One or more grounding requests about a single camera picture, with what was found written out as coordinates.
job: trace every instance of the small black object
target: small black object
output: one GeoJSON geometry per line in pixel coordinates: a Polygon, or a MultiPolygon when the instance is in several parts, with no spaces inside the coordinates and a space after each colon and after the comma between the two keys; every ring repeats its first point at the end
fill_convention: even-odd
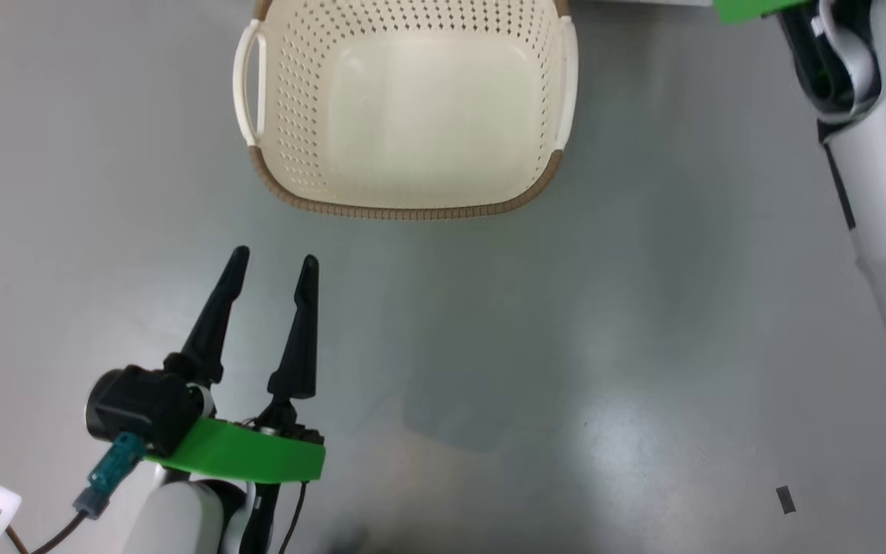
{"type": "Polygon", "coordinates": [[[112,442],[133,432],[147,442],[149,452],[169,457],[200,414],[200,403],[181,376],[130,365],[98,380],[88,397],[85,423],[96,439],[112,442]]]}
{"type": "Polygon", "coordinates": [[[268,378],[268,392],[273,399],[255,420],[257,425],[275,429],[282,436],[299,436],[306,431],[296,425],[296,410],[291,400],[316,396],[319,292],[320,263],[309,255],[303,260],[299,272],[295,293],[296,315],[292,319],[282,361],[268,378]]]}
{"type": "Polygon", "coordinates": [[[791,500],[791,492],[788,487],[777,487],[774,491],[778,494],[778,501],[781,502],[781,511],[792,513],[795,511],[795,502],[791,500]]]}
{"type": "Polygon", "coordinates": [[[248,246],[239,246],[231,254],[218,286],[214,287],[214,292],[207,299],[183,350],[168,355],[163,361],[165,371],[203,386],[221,382],[225,372],[221,365],[221,353],[225,349],[231,305],[241,294],[249,256],[248,246]]]}

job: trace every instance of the basket handle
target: basket handle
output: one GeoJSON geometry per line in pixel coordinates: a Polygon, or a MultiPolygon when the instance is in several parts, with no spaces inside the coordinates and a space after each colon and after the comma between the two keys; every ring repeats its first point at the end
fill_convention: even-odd
{"type": "Polygon", "coordinates": [[[563,57],[566,66],[563,71],[563,106],[559,110],[559,130],[556,132],[556,150],[566,148],[569,134],[573,130],[573,113],[576,112],[576,92],[580,85],[580,47],[576,42],[576,27],[573,18],[563,15],[559,18],[562,29],[563,57]]]}
{"type": "Polygon", "coordinates": [[[265,92],[266,92],[266,42],[265,37],[259,32],[261,21],[252,20],[238,41],[235,50],[235,69],[231,74],[231,95],[235,98],[235,117],[238,119],[238,127],[241,136],[244,137],[248,146],[255,146],[261,130],[265,128],[265,92]],[[253,42],[259,47],[259,75],[258,75],[258,109],[256,109],[255,127],[252,127],[251,115],[248,112],[247,88],[248,88],[248,60],[251,57],[253,42]]]}

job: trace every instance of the teal connector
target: teal connector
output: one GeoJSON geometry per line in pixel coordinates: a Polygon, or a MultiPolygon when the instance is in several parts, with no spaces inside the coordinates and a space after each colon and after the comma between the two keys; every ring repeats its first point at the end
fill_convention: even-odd
{"type": "Polygon", "coordinates": [[[101,518],[118,485],[145,457],[145,442],[132,432],[123,432],[112,442],[102,461],[88,477],[88,488],[74,501],[74,509],[87,513],[88,519],[101,518]]]}

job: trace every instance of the gray floor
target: gray floor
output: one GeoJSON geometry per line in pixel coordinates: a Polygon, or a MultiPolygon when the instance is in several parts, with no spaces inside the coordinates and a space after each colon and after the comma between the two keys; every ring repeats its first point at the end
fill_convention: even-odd
{"type": "MultiPolygon", "coordinates": [[[[182,344],[247,243],[222,416],[266,401],[298,264],[322,266],[300,413],[329,462],[292,552],[886,552],[886,338],[783,39],[576,12],[552,186],[412,225],[260,185],[229,88],[248,1],[0,2],[0,482],[27,541],[103,452],[96,376],[182,344]]],[[[118,551],[143,473],[57,552],[118,551]]]]}

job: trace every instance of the basket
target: basket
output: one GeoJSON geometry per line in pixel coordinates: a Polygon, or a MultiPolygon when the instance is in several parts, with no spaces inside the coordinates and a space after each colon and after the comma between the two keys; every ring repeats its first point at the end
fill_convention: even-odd
{"type": "Polygon", "coordinates": [[[577,78],[565,0],[259,0],[233,97],[256,172],[285,202],[453,219],[511,211],[545,189],[577,78]]]}

